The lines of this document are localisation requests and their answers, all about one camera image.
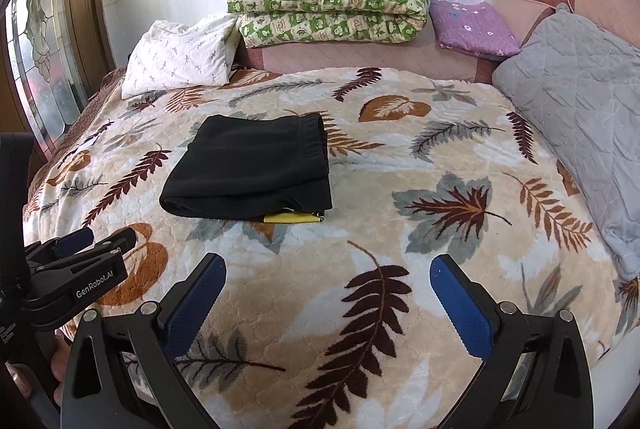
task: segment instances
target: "purple pillow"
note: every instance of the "purple pillow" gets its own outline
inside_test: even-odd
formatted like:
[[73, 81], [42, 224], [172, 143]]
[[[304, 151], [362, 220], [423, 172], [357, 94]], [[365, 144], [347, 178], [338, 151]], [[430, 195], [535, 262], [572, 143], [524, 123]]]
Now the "purple pillow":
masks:
[[514, 33], [487, 2], [432, 0], [429, 13], [436, 39], [443, 48], [491, 60], [504, 60], [520, 53]]

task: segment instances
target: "bed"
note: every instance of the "bed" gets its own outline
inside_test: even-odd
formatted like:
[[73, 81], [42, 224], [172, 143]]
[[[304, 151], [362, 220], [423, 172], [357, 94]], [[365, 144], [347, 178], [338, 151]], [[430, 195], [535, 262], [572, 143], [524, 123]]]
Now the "bed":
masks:
[[[637, 281], [620, 281], [571, 175], [492, 86], [375, 66], [239, 70], [221, 88], [122, 100], [122, 77], [37, 175], [25, 243], [135, 229], [129, 278], [96, 305], [105, 314], [159, 300], [207, 252], [222, 255], [225, 288], [176, 364], [225, 429], [436, 426], [479, 364], [431, 290], [440, 253], [525, 313], [570, 309], [591, 367], [635, 326]], [[177, 218], [159, 206], [206, 117], [313, 111], [334, 200], [322, 223]], [[144, 390], [132, 357], [129, 367]]]

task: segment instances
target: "black pants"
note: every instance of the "black pants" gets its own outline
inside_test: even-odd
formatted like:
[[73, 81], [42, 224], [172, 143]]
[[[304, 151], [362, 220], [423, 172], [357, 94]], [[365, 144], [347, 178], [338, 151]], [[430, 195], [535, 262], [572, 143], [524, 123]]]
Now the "black pants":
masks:
[[175, 216], [248, 221], [331, 208], [322, 117], [210, 116], [169, 174], [160, 205]]

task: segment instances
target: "finger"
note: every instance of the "finger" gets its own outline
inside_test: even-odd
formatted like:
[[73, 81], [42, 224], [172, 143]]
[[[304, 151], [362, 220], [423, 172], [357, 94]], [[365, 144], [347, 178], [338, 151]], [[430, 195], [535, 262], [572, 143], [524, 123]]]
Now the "finger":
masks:
[[58, 348], [53, 354], [53, 357], [51, 357], [51, 372], [58, 382], [63, 382], [63, 380], [65, 380], [66, 364], [69, 360], [71, 348], [67, 346], [62, 335], [56, 334], [56, 338], [58, 340]]
[[24, 398], [29, 398], [31, 396], [31, 385], [27, 382], [22, 373], [10, 364], [6, 365], [6, 369], [11, 373], [11, 378], [14, 379], [15, 385], [18, 386], [22, 396]]
[[59, 384], [58, 387], [56, 388], [56, 390], [53, 392], [53, 400], [60, 407], [62, 407], [62, 391], [63, 391], [64, 388], [65, 387], [64, 387], [63, 384]]

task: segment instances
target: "stained glass window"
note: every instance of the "stained glass window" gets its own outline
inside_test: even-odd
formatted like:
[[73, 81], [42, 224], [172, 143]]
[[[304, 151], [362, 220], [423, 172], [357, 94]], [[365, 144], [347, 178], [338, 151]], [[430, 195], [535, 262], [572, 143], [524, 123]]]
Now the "stained glass window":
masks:
[[22, 107], [45, 156], [87, 104], [66, 26], [64, 0], [12, 0], [9, 57]]

